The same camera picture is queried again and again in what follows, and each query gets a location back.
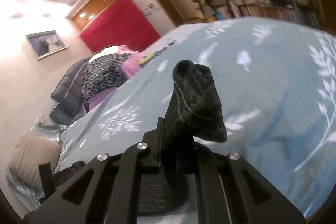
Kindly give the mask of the pink purple bedding pile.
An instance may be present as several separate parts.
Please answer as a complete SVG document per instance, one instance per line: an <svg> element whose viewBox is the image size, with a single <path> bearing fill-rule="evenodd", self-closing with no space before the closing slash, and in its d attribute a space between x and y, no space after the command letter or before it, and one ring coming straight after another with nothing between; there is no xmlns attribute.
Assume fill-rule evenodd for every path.
<svg viewBox="0 0 336 224"><path fill-rule="evenodd" d="M114 53L130 53L131 57L127 59L121 66L121 70L126 75L127 80L133 77L136 73L138 73L141 70L141 67L138 65L138 61L142 58L142 52L132 51L127 46L111 46L106 47L100 52L94 54L91 59L88 61L94 61L95 59L109 55ZM104 99L114 92L117 88L108 88L95 96L89 98L88 100L83 99L83 110L85 113L88 113L93 108L95 108L98 104L100 104Z"/></svg>

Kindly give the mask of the beige pillow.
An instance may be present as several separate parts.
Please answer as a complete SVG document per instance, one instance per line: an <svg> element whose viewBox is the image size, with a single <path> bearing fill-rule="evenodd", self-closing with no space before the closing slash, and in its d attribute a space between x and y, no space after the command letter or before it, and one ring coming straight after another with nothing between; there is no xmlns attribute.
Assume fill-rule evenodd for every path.
<svg viewBox="0 0 336 224"><path fill-rule="evenodd" d="M15 147L8 165L9 172L29 187L41 190L39 165L50 163L51 170L55 170L61 151L62 147L56 141L29 132L21 137Z"/></svg>

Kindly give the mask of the dark wooden desk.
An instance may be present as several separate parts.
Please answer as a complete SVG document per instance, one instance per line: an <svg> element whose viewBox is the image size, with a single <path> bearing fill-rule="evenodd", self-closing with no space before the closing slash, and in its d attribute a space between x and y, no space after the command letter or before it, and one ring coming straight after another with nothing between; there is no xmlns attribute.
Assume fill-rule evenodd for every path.
<svg viewBox="0 0 336 224"><path fill-rule="evenodd" d="M235 19L236 15L232 8L233 0L192 0L198 5L197 11L203 21L213 19Z"/></svg>

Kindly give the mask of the wooden wardrobe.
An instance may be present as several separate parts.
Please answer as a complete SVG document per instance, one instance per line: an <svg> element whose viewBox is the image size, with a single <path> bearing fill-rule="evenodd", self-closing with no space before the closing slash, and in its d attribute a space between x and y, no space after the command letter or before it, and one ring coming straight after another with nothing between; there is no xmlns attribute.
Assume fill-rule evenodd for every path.
<svg viewBox="0 0 336 224"><path fill-rule="evenodd" d="M82 0L69 16L79 31L103 19L143 19L159 36L179 26L183 19L171 0Z"/></svg>

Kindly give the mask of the yellow blue round toy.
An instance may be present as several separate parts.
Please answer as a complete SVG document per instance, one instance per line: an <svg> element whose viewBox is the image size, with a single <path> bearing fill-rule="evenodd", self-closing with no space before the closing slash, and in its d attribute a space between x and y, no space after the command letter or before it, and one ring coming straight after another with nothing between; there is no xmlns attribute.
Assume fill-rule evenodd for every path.
<svg viewBox="0 0 336 224"><path fill-rule="evenodd" d="M154 53L147 53L138 61L138 65L140 67L143 67L154 58L155 58Z"/></svg>

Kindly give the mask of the leopard print blanket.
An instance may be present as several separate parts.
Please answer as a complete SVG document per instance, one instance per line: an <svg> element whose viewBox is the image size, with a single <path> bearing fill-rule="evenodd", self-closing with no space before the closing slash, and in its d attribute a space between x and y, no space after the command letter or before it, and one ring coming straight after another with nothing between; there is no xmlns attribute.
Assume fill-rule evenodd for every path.
<svg viewBox="0 0 336 224"><path fill-rule="evenodd" d="M88 100L108 88L120 87L127 80L121 66L130 57L130 53L114 53L87 63L81 78L83 99Z"/></svg>

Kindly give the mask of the black leopard print pants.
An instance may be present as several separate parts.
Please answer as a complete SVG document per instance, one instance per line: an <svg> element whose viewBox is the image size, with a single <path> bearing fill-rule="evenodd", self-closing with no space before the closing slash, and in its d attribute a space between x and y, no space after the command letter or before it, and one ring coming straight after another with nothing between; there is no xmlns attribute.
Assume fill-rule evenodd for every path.
<svg viewBox="0 0 336 224"><path fill-rule="evenodd" d="M173 80L173 95L161 117L161 171L156 178L142 176L137 217L169 213L184 204L189 193L186 175L195 175L194 137L227 140L210 69L182 60L174 67Z"/></svg>

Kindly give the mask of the dark grey padded headboard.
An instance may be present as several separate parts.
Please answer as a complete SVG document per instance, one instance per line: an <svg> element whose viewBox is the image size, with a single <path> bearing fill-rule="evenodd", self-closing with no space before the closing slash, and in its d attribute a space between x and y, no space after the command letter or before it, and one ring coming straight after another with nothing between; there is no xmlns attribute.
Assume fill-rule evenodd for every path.
<svg viewBox="0 0 336 224"><path fill-rule="evenodd" d="M89 60L87 57L74 63L52 92L56 106L50 112L50 118L56 124L71 125L84 116L81 78Z"/></svg>

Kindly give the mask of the wall power socket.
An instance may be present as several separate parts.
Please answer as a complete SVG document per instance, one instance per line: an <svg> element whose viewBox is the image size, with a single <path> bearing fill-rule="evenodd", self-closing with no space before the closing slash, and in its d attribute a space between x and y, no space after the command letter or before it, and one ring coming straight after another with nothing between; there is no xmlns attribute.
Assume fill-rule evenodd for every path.
<svg viewBox="0 0 336 224"><path fill-rule="evenodd" d="M34 123L34 125L35 126L42 126L42 125L44 125L46 123L46 121L47 121L47 119L44 116L40 115L40 116L38 116L38 118L37 118L36 122Z"/></svg>

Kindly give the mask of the framed wall picture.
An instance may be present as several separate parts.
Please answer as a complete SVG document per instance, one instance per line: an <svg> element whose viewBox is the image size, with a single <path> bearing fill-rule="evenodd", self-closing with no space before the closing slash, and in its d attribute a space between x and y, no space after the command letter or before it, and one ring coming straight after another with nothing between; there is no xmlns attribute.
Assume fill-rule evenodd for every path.
<svg viewBox="0 0 336 224"><path fill-rule="evenodd" d="M29 34L26 39L38 60L69 48L55 30Z"/></svg>

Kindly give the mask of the red upright mattress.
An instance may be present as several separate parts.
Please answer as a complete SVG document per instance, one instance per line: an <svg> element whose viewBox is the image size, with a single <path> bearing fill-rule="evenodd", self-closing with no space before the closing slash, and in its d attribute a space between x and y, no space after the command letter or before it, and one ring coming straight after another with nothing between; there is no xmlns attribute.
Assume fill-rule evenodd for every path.
<svg viewBox="0 0 336 224"><path fill-rule="evenodd" d="M141 52L160 36L132 0L117 0L80 32L80 38L92 52L108 46Z"/></svg>

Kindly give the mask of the grey leaf pattern duvet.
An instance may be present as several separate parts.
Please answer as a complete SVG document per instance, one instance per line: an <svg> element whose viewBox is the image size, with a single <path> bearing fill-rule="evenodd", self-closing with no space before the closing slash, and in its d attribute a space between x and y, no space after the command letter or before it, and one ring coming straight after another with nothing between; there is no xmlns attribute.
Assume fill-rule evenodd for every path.
<svg viewBox="0 0 336 224"><path fill-rule="evenodd" d="M335 186L335 36L262 18L208 23L161 55L74 124L42 127L63 143L56 170L122 153L156 127L181 60L208 66L227 129L212 151L237 152L305 218Z"/></svg>

